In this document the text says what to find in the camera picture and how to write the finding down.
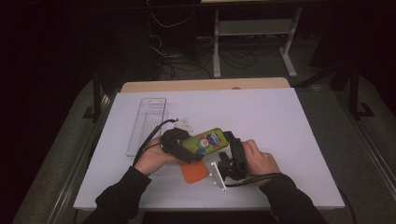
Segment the clear plastic case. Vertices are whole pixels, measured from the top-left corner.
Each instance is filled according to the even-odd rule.
[[[156,126],[168,119],[166,110],[166,98],[144,98],[140,102],[139,111],[137,112],[134,129],[129,142],[127,156],[135,156],[137,150],[145,142]],[[165,126],[154,137],[165,132]]]

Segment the table leg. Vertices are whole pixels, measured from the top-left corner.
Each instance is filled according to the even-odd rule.
[[[221,78],[219,60],[219,12],[216,10],[215,13],[215,52],[213,53],[213,77]]]
[[[288,69],[290,77],[297,77],[296,70],[294,69],[294,66],[293,66],[293,64],[290,60],[290,57],[289,57],[289,49],[290,49],[291,41],[293,40],[294,34],[296,32],[296,28],[297,28],[298,20],[300,18],[301,10],[302,9],[300,7],[298,7],[296,9],[296,11],[294,13],[293,20],[290,24],[290,29],[289,29],[288,37],[286,39],[286,43],[283,47],[279,48],[280,55],[282,56],[282,59],[283,59],[283,63],[285,64],[286,69]]]

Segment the floor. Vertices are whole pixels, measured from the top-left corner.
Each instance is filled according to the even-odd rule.
[[[212,40],[200,41],[203,43],[200,55],[175,55],[163,65],[159,79],[210,78],[212,55],[206,46],[210,47]],[[298,36],[291,46],[296,78],[288,77],[281,61],[277,51],[282,43],[279,37],[244,37],[220,43],[221,78],[285,77],[294,85],[321,71],[309,66],[318,43],[318,38],[313,36]],[[241,46],[250,48],[241,50]],[[396,172],[396,119],[382,103],[375,87],[364,78],[360,82],[360,102],[370,106],[375,116],[360,121],[353,119],[347,111],[348,87],[332,91],[329,87],[332,76],[296,89],[334,181],[350,202],[350,206],[322,214],[333,224],[353,223],[352,214],[360,224],[396,223],[396,197],[389,184],[394,177],[385,181],[386,172],[380,172],[385,168]],[[83,118],[88,107],[92,107],[91,83],[87,83],[70,109],[14,223],[81,223],[89,214],[76,212],[72,205],[88,165],[90,147],[100,133],[111,102],[104,101],[104,118],[95,123]],[[130,223],[140,223],[142,216],[143,212]]]

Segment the orange sponge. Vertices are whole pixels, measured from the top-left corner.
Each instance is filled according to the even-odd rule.
[[[180,168],[189,184],[207,177],[207,169],[203,161],[193,161],[190,164],[182,162]]]

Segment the hand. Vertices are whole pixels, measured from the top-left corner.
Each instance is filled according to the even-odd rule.
[[[149,176],[155,173],[168,162],[180,162],[179,159],[171,154],[163,152],[160,147],[160,137],[152,139],[146,148],[139,161],[134,165],[134,168],[143,175]]]
[[[273,155],[270,153],[260,152],[254,140],[243,142],[242,145],[244,146],[245,155],[247,158],[247,179],[257,175],[280,173],[280,169],[277,166]],[[271,179],[257,181],[254,182],[254,185],[261,187],[269,181],[271,181]]]

